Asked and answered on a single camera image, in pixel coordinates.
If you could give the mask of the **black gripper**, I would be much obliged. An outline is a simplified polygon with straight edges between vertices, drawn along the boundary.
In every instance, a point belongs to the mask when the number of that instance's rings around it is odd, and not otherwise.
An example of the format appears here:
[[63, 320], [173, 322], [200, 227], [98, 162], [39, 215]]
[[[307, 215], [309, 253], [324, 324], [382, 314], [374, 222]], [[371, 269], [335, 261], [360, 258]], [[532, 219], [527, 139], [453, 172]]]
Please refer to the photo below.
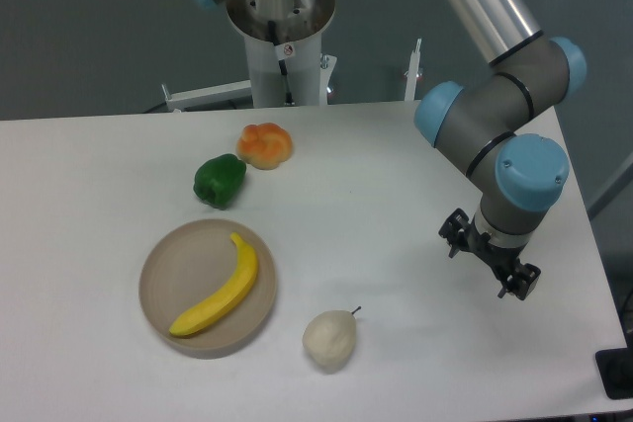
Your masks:
[[501, 247], [492, 243], [492, 236], [480, 232], [461, 209], [455, 209], [443, 222], [438, 234], [449, 246], [448, 256], [471, 252], [487, 264], [501, 282], [497, 297], [514, 295], [526, 300], [534, 290], [541, 270], [532, 264], [518, 261], [520, 247]]

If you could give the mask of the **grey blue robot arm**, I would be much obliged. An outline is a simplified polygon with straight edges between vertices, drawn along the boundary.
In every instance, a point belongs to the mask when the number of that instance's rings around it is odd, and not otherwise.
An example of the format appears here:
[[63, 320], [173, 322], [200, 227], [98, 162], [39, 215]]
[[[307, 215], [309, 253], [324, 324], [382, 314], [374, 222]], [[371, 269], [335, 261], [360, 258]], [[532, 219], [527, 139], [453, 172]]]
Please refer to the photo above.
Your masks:
[[[324, 103], [320, 36], [335, 0], [194, 0], [225, 5], [247, 48], [255, 106]], [[583, 84], [587, 63], [565, 38], [547, 38], [521, 0], [449, 0], [492, 69], [482, 84], [445, 82], [420, 101], [414, 123], [482, 194], [477, 212], [440, 228], [452, 253], [487, 264], [504, 294], [526, 298], [540, 270], [519, 259], [560, 198], [569, 161], [555, 141], [522, 128]]]

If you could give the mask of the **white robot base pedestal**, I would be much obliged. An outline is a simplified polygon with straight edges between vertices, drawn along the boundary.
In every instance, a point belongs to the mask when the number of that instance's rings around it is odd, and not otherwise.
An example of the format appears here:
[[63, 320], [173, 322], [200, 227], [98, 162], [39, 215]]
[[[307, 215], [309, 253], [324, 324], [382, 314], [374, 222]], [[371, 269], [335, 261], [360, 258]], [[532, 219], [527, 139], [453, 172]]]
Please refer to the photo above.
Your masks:
[[226, 9], [244, 41], [254, 107], [327, 103], [335, 61], [322, 59], [322, 35], [335, 0], [230, 0]]

